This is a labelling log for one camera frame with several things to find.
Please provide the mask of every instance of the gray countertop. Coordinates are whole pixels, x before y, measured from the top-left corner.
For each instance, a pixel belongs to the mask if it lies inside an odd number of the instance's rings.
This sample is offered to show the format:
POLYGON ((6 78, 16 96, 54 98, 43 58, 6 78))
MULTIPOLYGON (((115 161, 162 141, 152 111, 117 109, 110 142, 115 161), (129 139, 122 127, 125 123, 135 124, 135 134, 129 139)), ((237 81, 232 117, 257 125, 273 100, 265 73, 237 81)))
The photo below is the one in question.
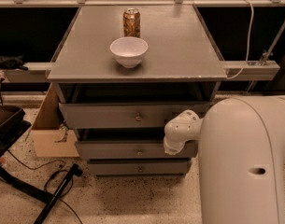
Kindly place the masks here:
POLYGON ((141 38, 149 44, 136 68, 124 68, 110 52, 123 37, 128 6, 83 7, 53 64, 53 82, 219 81, 226 78, 192 5, 138 6, 141 38))

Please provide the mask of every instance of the black metal stand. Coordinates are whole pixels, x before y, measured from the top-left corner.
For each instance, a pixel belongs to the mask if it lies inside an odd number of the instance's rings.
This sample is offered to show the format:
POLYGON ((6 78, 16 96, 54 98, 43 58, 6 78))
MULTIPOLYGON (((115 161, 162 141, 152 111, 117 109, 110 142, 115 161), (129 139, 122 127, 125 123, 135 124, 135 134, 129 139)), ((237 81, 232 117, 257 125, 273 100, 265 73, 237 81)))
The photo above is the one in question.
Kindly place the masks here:
MULTIPOLYGON (((22 136, 22 134, 29 127, 30 123, 23 120, 21 123, 17 124, 14 129, 12 129, 14 133, 7 135, 5 140, 2 141, 2 143, 6 145, 0 148, 0 157, 22 136)), ((78 168, 78 166, 76 164, 73 164, 73 166, 70 168, 70 170, 64 177, 64 180, 57 188, 57 190, 53 194, 51 194, 19 180, 0 166, 0 177, 4 179, 9 185, 46 204, 45 208, 42 210, 39 217, 34 222, 35 224, 43 223, 51 208, 56 204, 57 200, 62 195, 69 181, 72 179, 73 175, 81 176, 81 174, 82 172, 78 168)))

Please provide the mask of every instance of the bottom drawer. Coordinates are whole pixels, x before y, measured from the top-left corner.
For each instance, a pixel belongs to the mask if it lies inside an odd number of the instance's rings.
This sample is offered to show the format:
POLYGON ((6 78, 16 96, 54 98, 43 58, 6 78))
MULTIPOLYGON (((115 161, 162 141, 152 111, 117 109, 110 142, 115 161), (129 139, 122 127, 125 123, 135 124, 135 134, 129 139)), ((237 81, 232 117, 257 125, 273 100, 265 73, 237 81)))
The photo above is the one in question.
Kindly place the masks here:
POLYGON ((93 175, 185 175, 191 160, 88 161, 93 175))

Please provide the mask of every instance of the screw hole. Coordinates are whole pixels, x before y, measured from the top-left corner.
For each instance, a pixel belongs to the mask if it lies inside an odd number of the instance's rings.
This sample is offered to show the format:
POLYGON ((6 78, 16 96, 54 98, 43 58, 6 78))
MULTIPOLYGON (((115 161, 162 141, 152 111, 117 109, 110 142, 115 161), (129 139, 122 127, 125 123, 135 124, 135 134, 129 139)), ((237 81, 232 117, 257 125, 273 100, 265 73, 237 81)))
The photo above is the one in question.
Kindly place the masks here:
POLYGON ((250 168, 249 172, 254 175, 264 175, 265 169, 264 168, 250 168))

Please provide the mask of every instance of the cardboard box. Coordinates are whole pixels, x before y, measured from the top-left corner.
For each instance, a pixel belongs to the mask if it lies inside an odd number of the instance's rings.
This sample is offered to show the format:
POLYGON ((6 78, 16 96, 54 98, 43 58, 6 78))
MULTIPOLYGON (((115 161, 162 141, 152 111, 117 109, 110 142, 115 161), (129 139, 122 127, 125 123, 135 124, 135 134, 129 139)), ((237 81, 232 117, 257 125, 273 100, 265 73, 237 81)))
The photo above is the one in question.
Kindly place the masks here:
POLYGON ((74 131, 60 130, 63 119, 58 104, 56 91, 50 85, 30 132, 38 157, 78 157, 74 131))

